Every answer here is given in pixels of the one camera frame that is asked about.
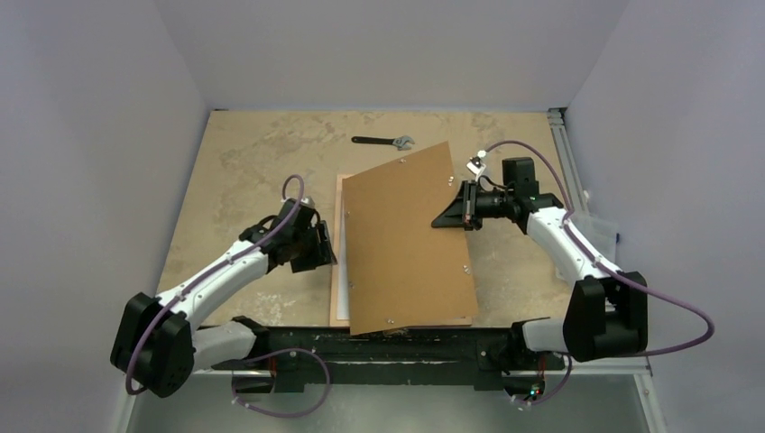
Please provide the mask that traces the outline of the glossy printed photo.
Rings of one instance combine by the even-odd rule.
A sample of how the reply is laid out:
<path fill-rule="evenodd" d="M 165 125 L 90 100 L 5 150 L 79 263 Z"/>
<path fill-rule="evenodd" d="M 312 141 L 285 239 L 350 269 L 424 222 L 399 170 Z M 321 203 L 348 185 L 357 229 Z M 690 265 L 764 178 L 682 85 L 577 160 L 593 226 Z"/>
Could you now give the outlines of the glossy printed photo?
<path fill-rule="evenodd" d="M 347 248 L 345 209 L 342 193 L 343 178 L 337 181 L 335 231 L 332 245 L 337 258 L 330 287 L 330 325 L 347 327 L 350 324 L 349 280 L 347 274 Z"/>

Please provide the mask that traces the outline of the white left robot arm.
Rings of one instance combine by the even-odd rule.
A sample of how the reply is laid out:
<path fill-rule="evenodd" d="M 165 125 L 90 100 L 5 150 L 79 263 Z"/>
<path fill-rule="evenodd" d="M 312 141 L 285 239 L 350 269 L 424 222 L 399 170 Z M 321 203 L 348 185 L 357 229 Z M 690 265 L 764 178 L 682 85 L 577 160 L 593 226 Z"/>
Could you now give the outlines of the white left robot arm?
<path fill-rule="evenodd" d="M 281 212 L 246 228 L 210 265 L 154 297 L 128 300 L 110 355 L 130 395 L 164 398 L 198 370 L 238 361 L 266 363 L 268 330 L 246 317 L 204 327 L 204 321 L 250 283 L 282 265 L 294 273 L 336 264 L 327 223 L 311 199 L 288 198 Z"/>

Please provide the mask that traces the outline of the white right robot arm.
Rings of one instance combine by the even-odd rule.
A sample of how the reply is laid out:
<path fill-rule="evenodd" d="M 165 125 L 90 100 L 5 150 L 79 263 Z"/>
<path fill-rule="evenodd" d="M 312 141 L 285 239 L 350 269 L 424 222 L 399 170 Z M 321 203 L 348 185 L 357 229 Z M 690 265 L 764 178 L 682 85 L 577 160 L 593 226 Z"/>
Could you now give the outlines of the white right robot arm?
<path fill-rule="evenodd" d="M 502 185 L 490 190 L 465 180 L 452 202 L 434 218 L 434 228 L 479 230 L 486 218 L 508 219 L 551 258 L 572 287 L 562 319 L 516 322 L 506 346 L 509 360 L 527 367 L 542 352 L 569 354 L 579 362 L 636 355 L 648 344 L 648 300 L 636 289 L 645 280 L 638 272 L 607 272 L 608 261 L 592 252 L 564 204 L 541 193 L 531 158 L 502 161 Z"/>

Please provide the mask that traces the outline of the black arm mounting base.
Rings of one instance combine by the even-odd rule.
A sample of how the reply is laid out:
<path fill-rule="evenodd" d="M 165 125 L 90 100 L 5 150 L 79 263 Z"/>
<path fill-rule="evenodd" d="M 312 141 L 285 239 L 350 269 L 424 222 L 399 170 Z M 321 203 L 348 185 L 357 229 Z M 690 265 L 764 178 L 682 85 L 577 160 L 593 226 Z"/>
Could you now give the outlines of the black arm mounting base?
<path fill-rule="evenodd" d="M 518 349 L 512 327 L 410 328 L 353 336 L 340 327 L 263 327 L 255 346 L 215 370 L 267 372 L 276 392 L 308 384 L 470 386 L 527 393 L 544 371 L 562 371 L 559 355 Z"/>

